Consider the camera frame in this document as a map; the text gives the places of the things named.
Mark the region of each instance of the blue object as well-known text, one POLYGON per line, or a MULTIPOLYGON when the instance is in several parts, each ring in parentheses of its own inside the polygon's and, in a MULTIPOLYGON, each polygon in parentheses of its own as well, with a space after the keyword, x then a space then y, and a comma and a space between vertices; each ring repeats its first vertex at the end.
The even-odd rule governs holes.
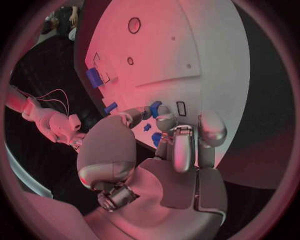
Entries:
POLYGON ((154 103, 151 104, 150 106, 150 110, 151 110, 151 113, 152 113, 152 117, 154 119, 157 118, 157 116, 159 115, 158 113, 158 109, 159 109, 159 106, 162 105, 162 102, 161 101, 155 101, 154 103))
POLYGON ((159 143, 161 141, 161 137, 162 137, 162 134, 160 132, 153 133, 151 138, 152 138, 152 141, 153 141, 153 144, 155 145, 155 147, 159 146, 159 143))
POLYGON ((87 70, 85 73, 94 89, 104 84, 95 67, 87 70))
POLYGON ((148 123, 146 126, 144 126, 144 131, 149 131, 151 128, 151 125, 148 123))
POLYGON ((109 105, 108 107, 104 108, 104 111, 106 112, 106 114, 108 114, 108 113, 110 113, 112 110, 114 110, 117 107, 118 107, 118 105, 114 101, 111 105, 109 105))

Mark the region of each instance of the person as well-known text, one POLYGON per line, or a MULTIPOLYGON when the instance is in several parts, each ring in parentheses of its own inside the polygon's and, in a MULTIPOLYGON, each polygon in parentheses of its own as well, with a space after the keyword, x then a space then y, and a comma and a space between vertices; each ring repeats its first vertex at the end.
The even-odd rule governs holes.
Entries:
POLYGON ((56 29, 60 36, 69 37, 72 31, 72 36, 75 35, 80 9, 78 6, 62 6, 54 12, 54 16, 44 22, 41 34, 45 35, 56 29))

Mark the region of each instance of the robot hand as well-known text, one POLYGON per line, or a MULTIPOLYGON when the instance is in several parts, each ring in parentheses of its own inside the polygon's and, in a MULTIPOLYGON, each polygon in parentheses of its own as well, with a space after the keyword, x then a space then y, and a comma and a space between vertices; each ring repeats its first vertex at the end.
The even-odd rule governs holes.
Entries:
POLYGON ((67 117, 51 108, 42 108, 36 99, 28 97, 22 117, 35 122, 38 130, 52 142, 70 145, 79 151, 85 134, 78 132, 81 122, 76 114, 67 117))

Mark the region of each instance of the circular hole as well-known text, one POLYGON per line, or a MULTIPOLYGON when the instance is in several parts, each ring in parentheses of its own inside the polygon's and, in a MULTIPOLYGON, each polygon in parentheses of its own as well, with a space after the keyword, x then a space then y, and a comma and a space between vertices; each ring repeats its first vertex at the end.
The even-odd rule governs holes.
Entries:
POLYGON ((133 60, 132 57, 128 57, 127 58, 127 62, 128 62, 129 65, 133 65, 134 64, 134 60, 133 60))
POLYGON ((141 21, 137 17, 133 17, 129 20, 128 30, 132 34, 136 34, 141 28, 141 21))

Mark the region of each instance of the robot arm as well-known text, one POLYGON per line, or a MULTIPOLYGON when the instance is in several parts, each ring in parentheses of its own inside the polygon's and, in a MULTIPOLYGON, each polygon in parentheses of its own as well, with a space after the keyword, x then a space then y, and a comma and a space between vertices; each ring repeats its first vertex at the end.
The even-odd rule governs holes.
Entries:
POLYGON ((35 98, 26 98, 13 86, 9 86, 5 105, 25 120, 35 122, 38 130, 53 143, 64 143, 79 151, 85 134, 78 132, 81 122, 76 114, 67 117, 54 109, 43 108, 35 98))

